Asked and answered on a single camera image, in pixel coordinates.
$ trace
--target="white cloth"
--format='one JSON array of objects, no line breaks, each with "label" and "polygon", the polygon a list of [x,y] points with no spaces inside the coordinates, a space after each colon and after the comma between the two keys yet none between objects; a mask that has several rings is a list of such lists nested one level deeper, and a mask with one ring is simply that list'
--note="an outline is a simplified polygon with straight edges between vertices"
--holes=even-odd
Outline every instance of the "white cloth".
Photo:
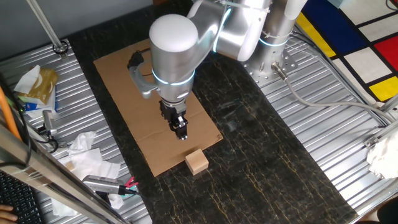
[{"label": "white cloth", "polygon": [[69,156],[90,150],[94,137],[94,131],[80,133],[68,149]]},{"label": "white cloth", "polygon": [[33,69],[27,72],[22,78],[19,80],[17,85],[14,88],[14,91],[28,94],[32,89],[34,83],[39,77],[40,66],[36,65]]},{"label": "white cloth", "polygon": [[[59,159],[59,162],[64,165],[71,162],[74,166],[71,172],[80,180],[83,180],[87,175],[97,175],[116,179],[119,174],[120,164],[103,161],[100,149],[89,150],[94,141],[94,136],[95,132],[79,134],[75,142],[69,147],[69,156]],[[53,198],[51,198],[51,200],[54,215],[65,216],[78,214],[78,212],[57,200]],[[120,195],[109,194],[109,201],[111,202],[111,206],[115,209],[119,209],[124,205]]]},{"label": "white cloth", "polygon": [[398,131],[368,152],[369,171],[385,179],[398,177]]}]

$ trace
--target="corrugated metal surface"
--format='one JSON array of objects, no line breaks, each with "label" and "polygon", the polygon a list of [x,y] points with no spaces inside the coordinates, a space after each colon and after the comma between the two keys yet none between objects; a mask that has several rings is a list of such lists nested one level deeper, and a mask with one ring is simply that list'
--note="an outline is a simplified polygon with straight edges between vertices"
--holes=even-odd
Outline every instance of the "corrugated metal surface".
[{"label": "corrugated metal surface", "polygon": [[[60,57],[53,53],[52,45],[49,45],[1,62],[0,72],[3,73],[7,83],[13,88],[20,77],[32,66],[40,65],[55,69],[59,74],[57,83],[59,107],[58,116],[55,119],[58,133],[54,137],[59,141],[66,141],[70,146],[79,133],[96,131],[97,135],[93,148],[100,148],[104,161],[120,164],[118,178],[127,182],[131,177],[129,170],[73,53],[73,49],[69,49],[68,55],[67,60],[60,60]],[[33,126],[39,127],[42,125],[43,119],[41,117],[30,119],[29,122]],[[59,149],[53,155],[59,159],[65,157],[67,152],[65,149]],[[54,216],[52,215],[51,199],[41,192],[38,194],[38,198],[46,223],[93,223],[83,215],[75,217]],[[124,205],[118,212],[125,219],[133,220],[134,223],[152,223],[140,196],[125,197]]]},{"label": "corrugated metal surface", "polygon": [[[297,39],[288,44],[314,54]],[[289,79],[301,97],[314,103],[357,101],[336,78],[335,70],[334,75],[314,56],[286,49],[298,64],[298,70],[289,74]],[[359,215],[397,190],[396,180],[381,180],[368,171],[368,150],[363,142],[380,130],[380,124],[367,111],[353,106],[305,106],[280,78],[261,87],[271,105]]]}]

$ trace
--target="wooden block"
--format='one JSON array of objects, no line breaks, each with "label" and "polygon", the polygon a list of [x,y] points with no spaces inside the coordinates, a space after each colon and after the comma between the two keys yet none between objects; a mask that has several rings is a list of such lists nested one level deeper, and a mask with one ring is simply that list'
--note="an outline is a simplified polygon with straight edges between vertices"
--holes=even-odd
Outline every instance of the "wooden block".
[{"label": "wooden block", "polygon": [[209,161],[206,159],[201,149],[185,156],[185,162],[191,170],[192,175],[197,175],[199,172],[209,167]]}]

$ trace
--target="yellow square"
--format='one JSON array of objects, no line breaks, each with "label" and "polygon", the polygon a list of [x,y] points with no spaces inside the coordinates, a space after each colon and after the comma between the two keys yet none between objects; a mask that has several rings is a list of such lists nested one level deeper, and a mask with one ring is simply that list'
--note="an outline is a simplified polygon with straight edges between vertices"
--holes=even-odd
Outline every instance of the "yellow square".
[{"label": "yellow square", "polygon": [[372,92],[384,101],[398,94],[398,78],[392,77],[369,87]]}]

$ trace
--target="cable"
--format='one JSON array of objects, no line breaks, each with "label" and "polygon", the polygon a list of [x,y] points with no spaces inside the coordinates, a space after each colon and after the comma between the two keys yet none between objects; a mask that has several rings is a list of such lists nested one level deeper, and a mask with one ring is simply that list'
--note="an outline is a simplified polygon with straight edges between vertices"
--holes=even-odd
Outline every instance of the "cable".
[{"label": "cable", "polygon": [[37,141],[38,143],[42,143],[42,144],[49,144],[51,142],[54,142],[54,145],[55,145],[54,149],[52,151],[50,151],[49,153],[56,152],[58,150],[58,147],[59,147],[57,140],[55,140],[54,137],[50,137],[50,136],[47,136],[47,137],[48,137],[47,141],[40,141],[40,140],[37,140],[37,139],[35,139],[35,141]]},{"label": "cable", "polygon": [[362,103],[357,103],[357,102],[336,102],[336,103],[310,103],[308,101],[305,101],[303,98],[301,98],[296,91],[293,89],[292,84],[290,84],[289,79],[285,80],[286,85],[288,86],[288,88],[290,89],[290,91],[293,93],[293,95],[296,97],[296,99],[298,99],[301,103],[307,105],[307,106],[314,106],[314,107],[326,107],[326,106],[342,106],[342,105],[349,105],[349,106],[358,106],[367,110],[371,110],[377,114],[379,114],[380,116],[385,117],[387,120],[389,120],[390,122],[394,122],[394,120],[392,118],[390,118],[387,114],[385,114],[384,112],[382,112],[381,110],[378,110],[376,108],[373,108],[369,105],[365,105]]},{"label": "cable", "polygon": [[17,128],[17,124],[15,123],[14,117],[12,115],[10,105],[7,102],[7,98],[6,98],[2,88],[0,88],[0,105],[1,105],[4,117],[6,118],[8,129],[10,130],[10,132],[13,135],[15,135],[15,137],[17,137],[19,140],[22,141],[21,135],[19,134],[19,131]]},{"label": "cable", "polygon": [[[305,51],[303,51],[303,50],[294,48],[294,47],[292,47],[292,46],[290,46],[290,45],[288,45],[288,44],[286,44],[286,46],[287,46],[287,47],[290,47],[291,49],[298,50],[298,51],[300,51],[300,52],[303,52],[303,53],[306,53],[306,54],[311,55],[312,57],[314,57],[315,59],[317,59],[319,62],[321,62],[321,63],[330,71],[330,69],[327,67],[327,65],[326,65],[322,60],[320,60],[316,55],[312,55],[312,54],[310,54],[310,53],[308,53],[308,52],[305,52]],[[387,120],[389,120],[389,121],[392,122],[392,123],[394,122],[394,120],[393,120],[391,117],[389,117],[387,114],[385,114],[385,113],[382,112],[381,110],[376,109],[376,108],[373,108],[372,106],[369,106],[369,105],[365,105],[365,104],[363,104],[363,103],[356,103],[356,102],[336,102],[336,103],[324,103],[324,104],[309,103],[309,102],[303,100],[301,97],[299,97],[298,94],[296,94],[296,92],[294,91],[294,89],[292,88],[292,85],[290,84],[290,82],[289,82],[288,80],[286,80],[285,82],[286,82],[287,86],[289,87],[289,89],[291,90],[291,92],[293,93],[293,95],[295,95],[296,98],[297,98],[300,102],[302,102],[303,104],[305,104],[305,105],[308,105],[308,106],[315,106],[315,105],[316,105],[316,107],[339,106],[339,105],[358,106],[358,107],[362,107],[362,108],[371,110],[371,111],[373,111],[373,112],[375,112],[375,113],[377,113],[377,114],[379,114],[379,115],[385,117]]]},{"label": "cable", "polygon": [[297,37],[296,35],[291,35],[292,37],[295,37],[295,38],[297,38],[298,40],[301,40],[302,42],[305,42],[305,43],[308,44],[309,46],[313,47],[315,50],[317,50],[318,53],[320,53],[320,54],[322,55],[322,57],[324,57],[323,52],[321,51],[321,49],[318,47],[318,45],[317,45],[314,41],[312,41],[311,39],[309,39],[308,37],[306,37],[305,35],[303,35],[303,34],[301,34],[301,33],[299,33],[299,32],[292,31],[292,33],[293,33],[293,34],[300,35],[301,37],[304,37],[305,39],[300,38],[300,37]]},{"label": "cable", "polygon": [[55,153],[58,150],[58,147],[59,147],[58,142],[54,138],[52,138],[52,142],[54,142],[55,146],[54,146],[54,149],[49,152],[51,154]]},{"label": "cable", "polygon": [[390,5],[388,5],[388,1],[389,1],[389,0],[386,0],[386,6],[387,6],[387,8],[389,8],[389,9],[391,9],[391,10],[393,10],[393,11],[398,11],[398,9],[394,9],[393,7],[391,7]]},{"label": "cable", "polygon": [[132,195],[139,195],[139,196],[141,196],[141,197],[143,197],[143,198],[146,198],[145,196],[143,196],[142,194],[136,192],[135,190],[126,189],[126,190],[125,190],[125,193],[126,193],[126,194],[132,194]]},{"label": "cable", "polygon": [[[304,50],[300,50],[300,49],[298,49],[298,48],[292,47],[292,46],[290,46],[289,44],[286,44],[286,46],[287,46],[287,47],[290,47],[291,49],[298,50],[299,52],[303,52],[303,53],[305,53],[305,54],[311,55],[313,58],[315,58],[315,59],[318,60],[320,63],[322,63],[322,65],[325,66],[325,68],[326,68],[331,74],[333,74],[333,75],[337,78],[337,80],[340,81],[340,83],[342,83],[342,84],[346,87],[346,89],[347,89],[347,91],[348,91],[349,93],[351,93],[351,94],[354,95],[354,96],[358,95],[358,94],[353,93],[353,92],[350,90],[350,88],[345,84],[345,82],[341,79],[341,77],[339,77],[339,76],[336,75],[334,72],[332,72],[331,69],[328,67],[328,65],[327,65],[323,60],[321,60],[320,58],[318,58],[317,55],[313,55],[313,54],[308,53],[308,52],[306,52],[306,51],[304,51]],[[326,62],[328,62],[328,64],[333,68],[333,65],[331,64],[331,62],[330,62],[326,57],[323,57],[323,58],[324,58],[324,59],[326,60]]]},{"label": "cable", "polygon": [[1,167],[6,167],[6,166],[16,166],[16,167],[18,167],[20,169],[25,169],[26,168],[25,164],[20,163],[20,162],[2,162],[2,163],[0,163],[0,168]]},{"label": "cable", "polygon": [[[8,93],[7,94],[7,97],[15,104],[15,106],[16,106],[16,108],[17,108],[17,111],[18,111],[18,113],[19,113],[19,116],[21,117],[21,120],[22,120],[22,125],[23,125],[23,127],[24,127],[24,133],[23,133],[23,136],[24,136],[24,140],[23,140],[23,142],[25,143],[25,144],[27,144],[27,147],[28,147],[28,150],[27,150],[27,155],[26,155],[26,160],[25,160],[25,167],[27,167],[28,166],[28,164],[29,164],[29,161],[30,161],[30,156],[32,155],[32,143],[31,143],[31,139],[30,139],[30,136],[29,136],[29,131],[28,131],[28,129],[27,129],[27,124],[26,124],[26,121],[25,121],[25,119],[24,119],[24,115],[22,114],[22,111],[23,111],[23,108],[22,108],[22,106],[17,102],[17,100],[15,99],[15,96],[14,96],[14,94],[12,94],[12,91],[8,88],[8,86],[6,85],[6,83],[5,83],[5,81],[3,80],[3,78],[2,78],[2,75],[0,74],[0,87],[3,89],[3,90],[5,90],[6,91],[6,93]],[[13,166],[13,165],[6,165],[7,164],[7,162],[5,162],[5,163],[3,163],[3,164],[0,164],[0,167],[1,166]]]}]

